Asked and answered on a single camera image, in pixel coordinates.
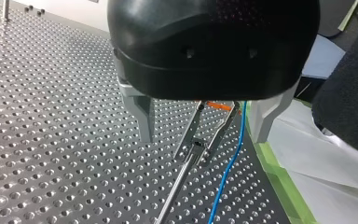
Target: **orange handle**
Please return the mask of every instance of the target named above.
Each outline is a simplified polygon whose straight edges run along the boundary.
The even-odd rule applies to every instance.
[[[222,109],[222,110],[226,110],[226,111],[231,110],[231,106],[229,106],[229,105],[220,105],[220,104],[210,102],[210,101],[206,102],[206,105],[213,107],[215,109]]]

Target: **metal table surface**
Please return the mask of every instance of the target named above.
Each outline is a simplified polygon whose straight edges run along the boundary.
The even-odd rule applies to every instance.
[[[0,19],[0,224],[153,223],[194,103],[156,101],[154,143],[121,102],[109,40],[10,10]],[[208,108],[198,137],[225,112]],[[236,117],[212,164],[195,167],[168,223],[206,223],[238,142]],[[288,223],[249,136],[215,223]]]

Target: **white wall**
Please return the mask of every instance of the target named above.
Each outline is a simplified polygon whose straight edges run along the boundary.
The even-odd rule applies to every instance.
[[[107,1],[98,3],[89,0],[14,0],[26,6],[43,8],[46,12],[77,21],[109,32],[107,26]]]

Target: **blue cable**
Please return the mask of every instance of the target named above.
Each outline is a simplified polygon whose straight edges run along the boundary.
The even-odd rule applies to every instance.
[[[244,102],[243,109],[242,109],[240,140],[238,141],[237,151],[235,151],[234,156],[231,158],[231,161],[229,162],[229,164],[228,164],[228,166],[227,166],[227,168],[225,170],[225,173],[223,174],[222,182],[220,182],[219,191],[217,191],[216,197],[214,198],[212,212],[211,212],[211,215],[209,216],[208,224],[213,223],[214,215],[216,214],[217,206],[219,205],[220,196],[222,195],[223,190],[225,188],[225,184],[226,184],[226,180],[227,180],[229,170],[232,168],[232,165],[234,164],[234,161],[237,159],[238,154],[240,154],[242,141],[243,141],[243,136],[244,136],[244,132],[245,132],[245,120],[246,120],[246,101]]]

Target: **metal post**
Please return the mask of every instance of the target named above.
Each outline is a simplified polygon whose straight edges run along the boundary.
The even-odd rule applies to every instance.
[[[9,0],[4,0],[4,8],[3,8],[3,14],[2,19],[4,21],[8,21],[8,2]]]
[[[191,170],[191,167],[193,166],[194,162],[196,161],[197,156],[194,154],[190,154],[187,162],[183,164],[183,167],[173,184],[173,187],[171,189],[170,194],[168,195],[167,201],[165,202],[164,206],[161,209],[161,212],[159,213],[158,220],[155,224],[163,224],[165,222],[165,219],[171,212],[171,206],[173,202],[176,200],[176,197],[178,196],[183,184],[185,183],[185,180],[188,176],[188,172]]]

